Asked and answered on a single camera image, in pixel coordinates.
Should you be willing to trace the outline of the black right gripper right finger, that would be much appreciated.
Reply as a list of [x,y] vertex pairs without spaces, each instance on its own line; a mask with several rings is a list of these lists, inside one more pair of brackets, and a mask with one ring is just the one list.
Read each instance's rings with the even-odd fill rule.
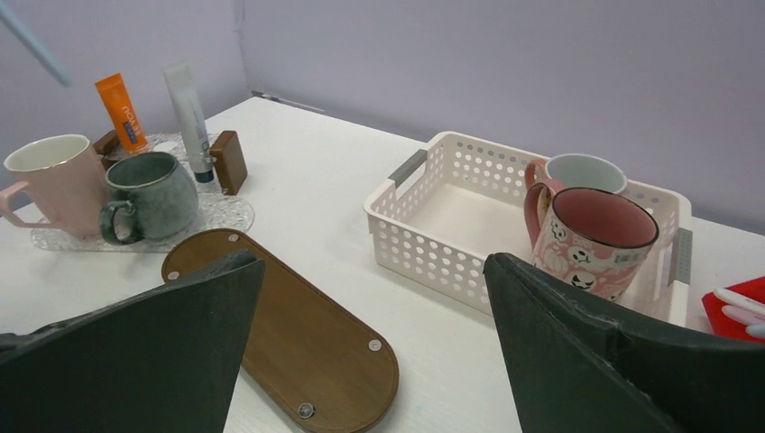
[[509,253],[484,277],[523,431],[763,431],[763,345],[651,318]]

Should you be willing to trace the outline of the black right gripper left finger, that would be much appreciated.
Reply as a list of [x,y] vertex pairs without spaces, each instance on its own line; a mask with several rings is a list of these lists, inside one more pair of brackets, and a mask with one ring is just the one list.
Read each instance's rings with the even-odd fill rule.
[[1,337],[4,432],[220,432],[265,276],[238,251],[159,287]]

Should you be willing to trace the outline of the pink ghost pattern mug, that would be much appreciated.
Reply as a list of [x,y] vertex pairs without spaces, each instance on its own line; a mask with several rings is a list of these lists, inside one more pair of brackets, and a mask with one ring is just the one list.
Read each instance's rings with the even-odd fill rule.
[[633,201],[553,179],[528,188],[524,217],[532,265],[610,301],[622,298],[659,239],[657,221]]

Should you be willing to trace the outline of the grey-green ceramic mug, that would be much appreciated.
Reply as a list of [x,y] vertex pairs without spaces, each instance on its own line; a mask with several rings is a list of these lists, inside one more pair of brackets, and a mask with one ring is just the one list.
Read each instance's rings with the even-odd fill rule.
[[196,219],[194,180],[173,155],[146,152],[106,171],[110,200],[102,207],[99,228],[109,244],[127,245],[175,235]]

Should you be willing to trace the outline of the pink mug white inside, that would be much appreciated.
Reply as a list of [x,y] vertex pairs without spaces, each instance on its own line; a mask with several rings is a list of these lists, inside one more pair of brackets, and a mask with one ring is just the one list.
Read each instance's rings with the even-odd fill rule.
[[[63,134],[28,143],[9,154],[4,166],[16,177],[1,191],[1,214],[12,225],[60,229],[76,237],[100,234],[109,192],[105,168],[86,136]],[[43,213],[45,224],[14,213],[10,200],[21,192]]]

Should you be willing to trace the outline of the orange toothpaste tube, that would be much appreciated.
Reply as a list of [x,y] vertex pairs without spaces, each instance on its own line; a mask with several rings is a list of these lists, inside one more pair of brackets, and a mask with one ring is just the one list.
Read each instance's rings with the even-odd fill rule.
[[99,80],[95,87],[108,112],[123,149],[129,154],[146,152],[148,141],[133,108],[120,73]]

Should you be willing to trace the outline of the white toothpaste tube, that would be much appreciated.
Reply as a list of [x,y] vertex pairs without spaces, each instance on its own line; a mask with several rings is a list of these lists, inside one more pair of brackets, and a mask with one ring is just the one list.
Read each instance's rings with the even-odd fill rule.
[[189,166],[199,183],[214,180],[205,117],[189,64],[183,61],[162,68]]

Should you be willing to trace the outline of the light blue toothbrush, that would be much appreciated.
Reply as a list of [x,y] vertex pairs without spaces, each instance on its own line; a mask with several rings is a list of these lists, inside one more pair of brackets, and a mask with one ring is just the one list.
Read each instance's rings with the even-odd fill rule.
[[13,9],[1,1],[1,21],[9,32],[43,66],[43,68],[63,87],[72,86],[72,78],[63,64],[38,39],[34,32],[17,16]]

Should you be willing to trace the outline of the white blue toothbrush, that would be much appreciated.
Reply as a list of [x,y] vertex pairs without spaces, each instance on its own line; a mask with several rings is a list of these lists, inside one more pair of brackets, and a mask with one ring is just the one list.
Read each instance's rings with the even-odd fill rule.
[[765,339],[765,325],[759,324],[759,325],[750,325],[747,326],[745,329],[745,332],[754,338],[758,338],[761,340]]

